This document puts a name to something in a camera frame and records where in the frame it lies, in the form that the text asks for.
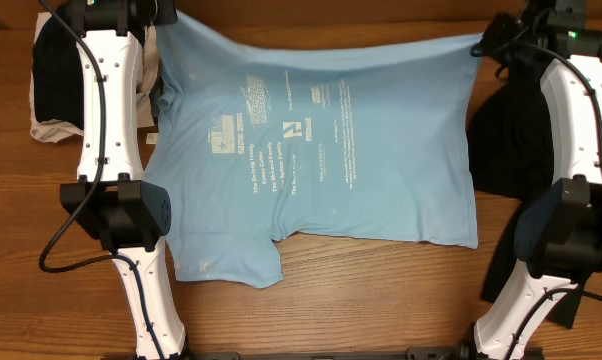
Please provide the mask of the light blue printed t-shirt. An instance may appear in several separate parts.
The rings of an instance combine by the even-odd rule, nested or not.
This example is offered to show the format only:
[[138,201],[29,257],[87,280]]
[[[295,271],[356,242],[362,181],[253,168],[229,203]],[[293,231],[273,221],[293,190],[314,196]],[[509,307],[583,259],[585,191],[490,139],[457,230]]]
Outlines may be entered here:
[[163,93],[146,169],[180,281],[266,288],[290,235],[475,248],[466,113],[475,34],[264,49],[181,16],[157,32]]

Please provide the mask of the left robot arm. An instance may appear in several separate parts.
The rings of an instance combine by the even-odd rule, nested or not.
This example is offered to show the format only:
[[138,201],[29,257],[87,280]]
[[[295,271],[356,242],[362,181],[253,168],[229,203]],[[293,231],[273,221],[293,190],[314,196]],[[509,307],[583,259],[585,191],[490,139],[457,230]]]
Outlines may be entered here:
[[65,11],[58,21],[77,43],[84,133],[77,179],[60,187],[69,214],[62,227],[78,224],[116,266],[134,322],[134,358],[187,359],[166,265],[171,203],[164,188],[145,181],[137,139],[142,42],[148,27],[176,23],[175,3],[69,1]]

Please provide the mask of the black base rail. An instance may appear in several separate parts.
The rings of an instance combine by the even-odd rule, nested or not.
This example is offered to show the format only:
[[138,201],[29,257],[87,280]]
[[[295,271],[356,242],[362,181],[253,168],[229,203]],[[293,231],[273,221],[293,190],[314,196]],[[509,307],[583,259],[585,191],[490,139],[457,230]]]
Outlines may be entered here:
[[170,355],[169,360],[488,360],[486,355],[473,354],[470,347],[413,347],[403,352],[381,353],[324,353],[324,354],[259,354],[241,355],[236,352],[194,353]]

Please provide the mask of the black shirt on right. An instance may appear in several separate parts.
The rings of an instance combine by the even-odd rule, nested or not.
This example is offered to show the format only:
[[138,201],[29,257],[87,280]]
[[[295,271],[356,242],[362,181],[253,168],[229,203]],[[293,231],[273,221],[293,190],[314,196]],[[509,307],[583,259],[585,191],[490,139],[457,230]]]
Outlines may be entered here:
[[551,62],[510,62],[509,78],[470,120],[467,130],[470,172],[474,189],[521,201],[508,220],[488,273],[481,297],[495,302],[517,257],[514,233],[521,213],[550,187],[554,152],[550,114],[540,79]]

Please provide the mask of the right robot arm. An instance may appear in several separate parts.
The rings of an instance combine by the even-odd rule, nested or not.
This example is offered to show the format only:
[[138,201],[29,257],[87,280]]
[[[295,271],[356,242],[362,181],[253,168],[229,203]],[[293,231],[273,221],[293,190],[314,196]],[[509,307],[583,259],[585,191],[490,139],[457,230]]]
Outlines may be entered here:
[[602,30],[581,1],[529,1],[500,13],[471,48],[503,86],[469,122],[476,190],[520,205],[492,258],[460,359],[539,359],[545,320],[571,326],[602,272]]

